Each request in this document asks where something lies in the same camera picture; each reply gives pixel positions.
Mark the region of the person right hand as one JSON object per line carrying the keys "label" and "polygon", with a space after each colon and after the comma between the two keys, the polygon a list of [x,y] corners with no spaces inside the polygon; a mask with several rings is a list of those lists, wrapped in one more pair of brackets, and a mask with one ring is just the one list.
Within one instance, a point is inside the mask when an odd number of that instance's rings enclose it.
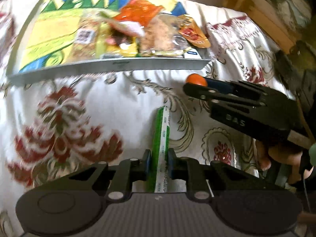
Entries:
{"label": "person right hand", "polygon": [[271,159],[273,159],[281,164],[291,166],[291,173],[288,176],[289,185],[294,186],[301,180],[299,167],[300,159],[303,154],[302,151],[297,151],[297,149],[290,144],[285,144],[284,146],[278,145],[270,148],[267,144],[263,144],[258,140],[256,140],[255,144],[257,149],[257,163],[261,170],[268,170],[272,165]]}

